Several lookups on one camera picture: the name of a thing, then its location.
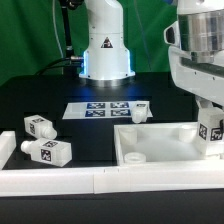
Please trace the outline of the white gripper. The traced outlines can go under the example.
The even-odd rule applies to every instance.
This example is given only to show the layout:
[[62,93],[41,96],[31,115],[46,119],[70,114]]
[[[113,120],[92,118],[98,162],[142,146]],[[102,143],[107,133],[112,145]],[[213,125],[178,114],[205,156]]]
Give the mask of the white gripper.
[[[175,46],[169,47],[168,56],[175,85],[199,96],[199,109],[212,108],[212,102],[224,106],[224,51],[217,52],[211,64],[194,63],[187,52]],[[219,126],[224,133],[224,119]]]

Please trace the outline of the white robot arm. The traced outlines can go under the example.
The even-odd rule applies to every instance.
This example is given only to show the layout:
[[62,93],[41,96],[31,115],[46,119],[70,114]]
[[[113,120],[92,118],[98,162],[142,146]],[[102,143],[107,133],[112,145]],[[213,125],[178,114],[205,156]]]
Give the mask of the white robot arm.
[[[164,30],[171,75],[177,87],[198,97],[200,107],[222,107],[213,125],[224,132],[224,0],[163,0],[176,7],[176,21]],[[131,79],[124,45],[123,8],[117,0],[84,0],[89,46],[80,77],[97,86]]]

